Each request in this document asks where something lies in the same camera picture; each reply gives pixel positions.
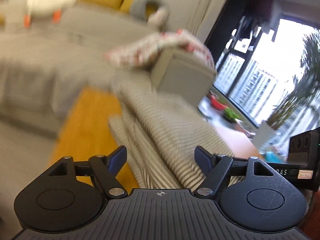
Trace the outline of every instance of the potted plant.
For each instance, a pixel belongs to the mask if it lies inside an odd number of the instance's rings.
[[[239,116],[229,107],[224,109],[223,118],[228,122],[235,123],[236,119],[239,119]]]
[[[318,117],[316,109],[311,105],[319,97],[320,92],[320,31],[315,29],[305,35],[304,50],[301,56],[301,68],[304,68],[302,78],[298,81],[293,77],[295,87],[284,97],[282,102],[273,110],[271,116],[263,121],[252,143],[258,150],[262,150],[277,135],[290,115],[300,106],[309,107]]]
[[[215,109],[217,109],[219,111],[225,110],[227,108],[227,106],[224,104],[224,102],[214,95],[211,96],[210,103]]]

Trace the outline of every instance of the sofa armrest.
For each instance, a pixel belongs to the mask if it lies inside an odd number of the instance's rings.
[[[216,77],[193,53],[182,49],[164,50],[151,70],[151,83],[158,91],[181,95],[197,107]]]

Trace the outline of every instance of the label sticker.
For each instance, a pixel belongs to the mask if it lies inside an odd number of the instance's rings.
[[[311,179],[312,175],[313,175],[313,171],[300,170],[298,174],[298,179]]]
[[[283,175],[283,176],[285,176],[285,175],[287,175],[287,173],[288,173],[288,170],[284,170],[284,169],[276,169],[276,172],[278,172],[280,175]]]

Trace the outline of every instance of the white planter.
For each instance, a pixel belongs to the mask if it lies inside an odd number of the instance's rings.
[[[258,131],[251,142],[258,149],[258,151],[261,152],[277,135],[277,131],[273,130],[266,121],[262,121],[262,124],[258,128]]]

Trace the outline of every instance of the red pot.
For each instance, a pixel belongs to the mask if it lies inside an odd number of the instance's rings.
[[[214,96],[211,97],[210,102],[211,102],[211,105],[212,105],[215,109],[217,109],[217,110],[219,110],[219,111],[223,111],[224,109],[227,108],[226,105],[218,102],[218,101],[217,101],[217,98],[215,98]]]

